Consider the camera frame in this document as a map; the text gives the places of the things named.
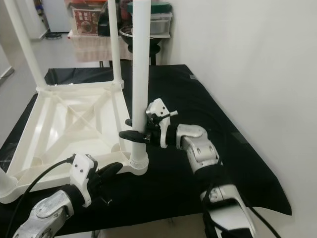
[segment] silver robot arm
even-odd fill
[[[219,162],[217,150],[208,139],[206,130],[198,125],[171,125],[170,117],[178,112],[170,113],[160,98],[149,104],[146,114],[148,123],[144,134],[122,131],[119,136],[161,148],[173,145],[187,153],[201,190],[207,237],[222,238],[222,233],[226,232],[233,234],[232,237],[255,238],[253,221],[236,186],[230,182],[223,164]]]
[[[70,184],[38,202],[13,238],[53,238],[77,209],[88,207],[93,198],[101,195],[101,185],[123,166],[112,163],[96,171],[97,165],[90,155],[75,155]]]

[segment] table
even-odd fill
[[[112,61],[110,36],[74,35],[71,30],[67,37],[72,41],[79,62]],[[132,60],[128,45],[119,37],[120,59]]]
[[[123,94],[132,116],[132,67],[122,64],[125,81]],[[50,69],[47,84],[111,81],[112,68]],[[291,215],[290,204],[273,172],[224,114],[203,85],[185,65],[150,66],[149,102],[161,97],[179,115],[171,123],[197,124],[204,127],[218,150],[237,188],[252,206],[264,207]],[[1,160],[14,152],[36,95],[0,150]],[[147,146],[149,168],[142,176],[116,175],[105,191],[113,202],[107,205],[96,199],[88,209],[71,217],[57,235],[140,224],[154,220],[201,212],[197,184],[185,152]],[[32,192],[17,217],[14,227],[24,222],[37,201],[56,188]],[[16,201],[0,204],[0,237],[4,237]]]

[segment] white wall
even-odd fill
[[[9,61],[6,58],[3,48],[0,44],[0,77],[2,77],[10,69],[10,67]]]
[[[316,237],[317,1],[169,2],[163,63],[187,64],[277,175],[293,216],[262,213],[281,236]]]
[[[16,0],[25,29],[32,40],[41,39],[47,32],[42,19],[36,12],[34,0]]]

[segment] white plastic tube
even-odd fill
[[[151,0],[133,1],[133,99],[132,128],[145,131],[148,106]],[[148,163],[146,145],[133,142],[130,163],[142,169]]]
[[[12,191],[16,186],[16,178],[9,177],[1,168],[0,168],[0,197],[6,195]]]
[[[115,0],[108,0],[108,10],[109,10],[113,81],[114,81],[114,83],[121,85],[121,87],[123,88],[123,80],[122,80],[122,76],[121,76],[119,37],[118,37],[118,25],[117,25],[117,13],[116,13],[116,7],[115,7]]]
[[[35,58],[35,55],[32,50],[31,42],[23,26],[20,14],[17,10],[14,0],[4,0],[5,6],[8,10],[10,19],[12,21],[15,33],[19,39],[20,45],[22,47],[23,53],[25,55],[26,61],[29,64],[30,70],[34,77],[37,87],[46,87],[47,84],[44,81],[44,77],[40,71],[40,67]]]

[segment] plastic container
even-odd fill
[[[172,10],[172,6],[170,3],[165,1],[152,1],[151,3],[151,14],[157,13],[167,13]],[[133,13],[133,3],[130,2],[127,4],[127,11],[129,13]]]
[[[171,12],[151,14],[150,36],[158,37],[160,35],[169,35],[172,16],[173,14]]]

